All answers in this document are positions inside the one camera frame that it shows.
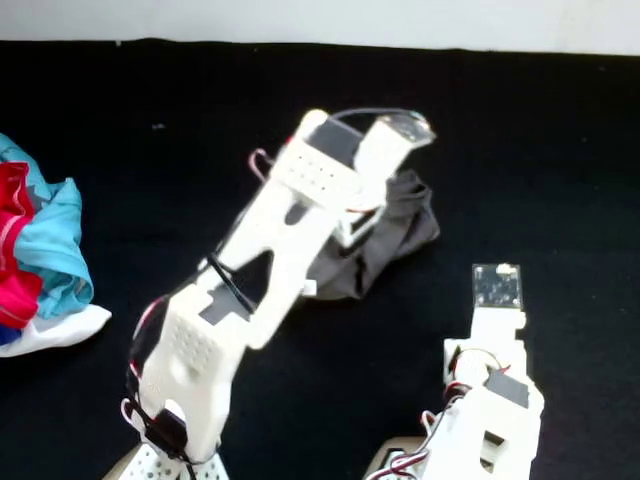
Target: blue cloth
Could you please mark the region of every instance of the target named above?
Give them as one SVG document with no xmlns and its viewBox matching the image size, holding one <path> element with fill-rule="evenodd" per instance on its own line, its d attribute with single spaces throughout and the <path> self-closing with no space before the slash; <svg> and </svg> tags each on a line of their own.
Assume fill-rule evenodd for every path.
<svg viewBox="0 0 640 480">
<path fill-rule="evenodd" d="M 44 281 L 38 315 L 46 319 L 83 309 L 93 298 L 93 283 L 80 252 L 82 199 L 73 179 L 48 184 L 35 160 L 2 134 L 0 161 L 29 164 L 27 188 L 36 215 L 18 236 L 14 255 L 21 270 Z"/>
<path fill-rule="evenodd" d="M 14 340 L 19 339 L 21 335 L 22 335 L 21 330 L 0 325 L 0 345 L 6 345 L 7 343 L 11 343 Z"/>
</svg>

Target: black backdrop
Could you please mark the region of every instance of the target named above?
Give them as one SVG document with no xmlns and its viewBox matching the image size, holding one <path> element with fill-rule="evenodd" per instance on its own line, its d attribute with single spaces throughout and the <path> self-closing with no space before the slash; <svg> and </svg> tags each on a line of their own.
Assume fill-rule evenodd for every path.
<svg viewBox="0 0 640 480">
<path fill-rule="evenodd" d="M 250 199 L 247 153 L 309 108 L 367 105 L 430 119 L 438 140 L 409 163 L 443 235 L 365 301 L 308 303 L 246 355 L 232 478 L 358 479 L 383 440 L 419 433 L 442 339 L 468 333 L 470 266 L 500 261 L 522 266 L 546 396 L 532 478 L 637 478 L 638 59 L 159 41 L 0 43 L 0 59 L 0 131 L 49 181 L 76 179 L 114 314 L 83 345 L 0 362 L 2 478 L 98 479 L 134 445 L 119 401 L 135 321 Z"/>
</svg>

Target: robotic arm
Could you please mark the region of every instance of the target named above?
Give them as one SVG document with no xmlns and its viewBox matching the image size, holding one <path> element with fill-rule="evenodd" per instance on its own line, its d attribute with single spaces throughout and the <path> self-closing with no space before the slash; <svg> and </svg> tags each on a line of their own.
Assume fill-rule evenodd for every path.
<svg viewBox="0 0 640 480">
<path fill-rule="evenodd" d="M 384 447 L 366 480 L 529 479 L 544 398 L 515 335 L 526 323 L 520 270 L 475 265 L 473 279 L 471 336 L 444 342 L 444 410 L 423 413 L 427 437 L 417 448 Z"/>
<path fill-rule="evenodd" d="M 366 135 L 341 122 L 360 113 L 382 114 Z M 163 300 L 159 338 L 141 368 L 131 365 L 135 390 L 123 402 L 125 418 L 155 451 L 144 447 L 120 478 L 156 470 L 165 479 L 179 478 L 185 469 L 196 478 L 208 468 L 223 470 L 215 454 L 245 349 L 269 341 L 309 285 L 307 271 L 332 235 L 349 247 L 375 225 L 385 208 L 386 181 L 433 138 L 421 115 L 404 110 L 305 115 L 217 256 Z M 232 274 L 269 250 L 267 292 L 254 306 Z M 149 458 L 154 463 L 147 465 Z"/>
</svg>

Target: black wire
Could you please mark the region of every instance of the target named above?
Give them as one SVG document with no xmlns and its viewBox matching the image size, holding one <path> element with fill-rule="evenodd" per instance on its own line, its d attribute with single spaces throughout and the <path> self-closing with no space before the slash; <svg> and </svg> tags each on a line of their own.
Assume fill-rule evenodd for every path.
<svg viewBox="0 0 640 480">
<path fill-rule="evenodd" d="M 414 118 L 426 121 L 426 119 L 418 112 L 413 110 L 407 110 L 405 108 L 384 108 L 384 107 L 369 107 L 369 108 L 350 108 L 348 110 L 342 110 L 330 115 L 330 118 L 337 120 L 340 118 L 350 117 L 352 115 L 384 115 L 393 113 L 403 113 Z"/>
<path fill-rule="evenodd" d="M 220 278 L 222 278 L 222 281 L 229 288 L 229 290 L 231 290 L 231 293 L 233 293 L 233 296 L 236 297 L 236 300 L 238 300 L 238 302 L 244 307 L 247 312 L 253 314 L 254 308 L 251 305 L 251 302 L 247 297 L 244 296 L 244 294 L 240 291 L 236 284 L 233 283 L 233 280 L 229 278 L 218 259 L 215 258 L 213 254 L 209 253 L 207 255 L 207 262 L 209 262 L 209 265 L 211 265 L 216 273 L 220 275 Z"/>
<path fill-rule="evenodd" d="M 198 477 L 196 477 L 196 472 L 193 470 L 193 465 L 191 465 L 190 463 L 187 463 L 187 472 L 189 472 L 189 478 L 191 480 L 198 480 Z"/>
</svg>

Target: wire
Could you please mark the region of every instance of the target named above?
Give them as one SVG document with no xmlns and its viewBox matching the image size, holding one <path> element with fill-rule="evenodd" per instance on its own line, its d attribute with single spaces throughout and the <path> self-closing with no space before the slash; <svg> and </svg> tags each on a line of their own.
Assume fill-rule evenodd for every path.
<svg viewBox="0 0 640 480">
<path fill-rule="evenodd" d="M 123 398 L 122 401 L 120 402 L 120 413 L 122 414 L 122 418 L 124 418 L 125 422 L 131 425 L 135 430 L 138 430 L 137 427 L 133 424 L 131 417 L 127 415 L 126 408 L 127 408 L 127 405 L 129 405 L 130 403 L 131 401 L 128 398 Z"/>
<path fill-rule="evenodd" d="M 196 472 L 193 470 L 193 465 L 191 465 L 190 463 L 187 463 L 187 472 L 189 472 L 189 478 L 191 480 L 198 480 Z"/>
<path fill-rule="evenodd" d="M 406 474 L 408 472 L 404 472 L 403 470 L 427 458 L 427 456 L 429 455 L 427 446 L 431 442 L 431 439 L 435 436 L 436 432 L 438 431 L 438 428 L 440 428 L 440 425 L 444 420 L 447 410 L 449 410 L 456 401 L 460 400 L 463 397 L 464 395 L 456 395 L 455 397 L 452 397 L 451 400 L 447 402 L 445 407 L 442 409 L 442 413 L 440 413 L 440 418 L 438 418 L 438 421 L 433 427 L 431 434 L 428 435 L 427 438 L 425 438 L 425 440 L 420 444 L 420 446 L 414 452 L 400 455 L 394 458 L 390 462 L 389 467 L 373 472 L 365 480 L 377 480 L 379 478 L 382 478 L 391 474 L 407 476 Z M 423 415 L 428 413 L 431 413 L 431 412 L 425 411 L 423 412 Z"/>
<path fill-rule="evenodd" d="M 341 112 L 336 112 L 330 115 L 329 118 L 333 120 L 338 120 L 340 118 L 351 117 L 353 115 L 384 115 L 384 114 L 393 114 L 393 113 L 404 113 L 405 115 L 409 115 L 414 118 L 418 118 L 424 122 L 427 121 L 424 116 L 413 110 L 407 110 L 404 108 L 384 108 L 384 107 L 370 107 L 370 108 L 351 108 L 348 110 L 342 110 Z"/>
<path fill-rule="evenodd" d="M 133 338 L 136 338 L 138 336 L 138 333 L 140 333 L 142 327 L 144 327 L 145 323 L 147 323 L 147 320 L 149 320 L 153 311 L 166 298 L 166 295 L 158 297 L 153 302 L 151 302 L 149 306 L 147 306 L 147 308 L 145 308 L 144 312 L 142 312 L 142 315 L 140 315 L 140 319 L 138 320 L 135 330 L 133 331 Z"/>
<path fill-rule="evenodd" d="M 273 165 L 274 161 L 271 158 L 269 158 L 269 155 L 267 155 L 267 152 L 265 152 L 264 149 L 262 148 L 256 148 L 253 152 L 251 152 L 251 155 L 249 155 L 249 159 L 247 161 L 247 163 L 249 164 L 249 168 L 255 174 L 255 176 L 258 177 L 262 183 L 264 183 L 267 181 L 267 179 L 258 168 L 258 165 L 256 164 L 256 159 L 258 155 L 269 165 Z"/>
<path fill-rule="evenodd" d="M 454 357 L 451 359 L 451 363 L 452 363 L 452 375 L 453 375 L 453 379 L 456 379 L 456 367 L 458 366 L 458 360 L 460 359 L 460 356 L 465 353 L 465 352 L 482 352 L 487 354 L 488 356 L 490 356 L 493 361 L 496 363 L 496 365 L 498 366 L 498 370 L 502 370 L 503 366 L 502 363 L 500 363 L 500 360 L 498 360 L 498 357 L 496 357 L 493 353 L 491 353 L 489 350 L 485 350 L 483 348 L 476 348 L 476 347 L 469 347 L 469 348 L 464 348 L 461 349 L 460 351 L 458 351 Z"/>
<path fill-rule="evenodd" d="M 233 293 L 233 296 L 236 297 L 236 300 L 238 300 L 238 302 L 244 307 L 247 312 L 253 314 L 254 309 L 251 306 L 251 302 L 247 297 L 245 297 L 245 295 L 240 291 L 236 284 L 233 283 L 233 280 L 231 280 L 231 278 L 229 278 L 229 276 L 225 273 L 224 268 L 222 267 L 222 265 L 220 265 L 220 262 L 218 262 L 213 254 L 207 254 L 207 262 L 209 262 L 209 265 L 211 265 L 216 273 L 220 275 L 220 278 L 222 278 L 222 281 L 229 288 L 229 290 L 231 290 L 231 293 Z"/>
</svg>

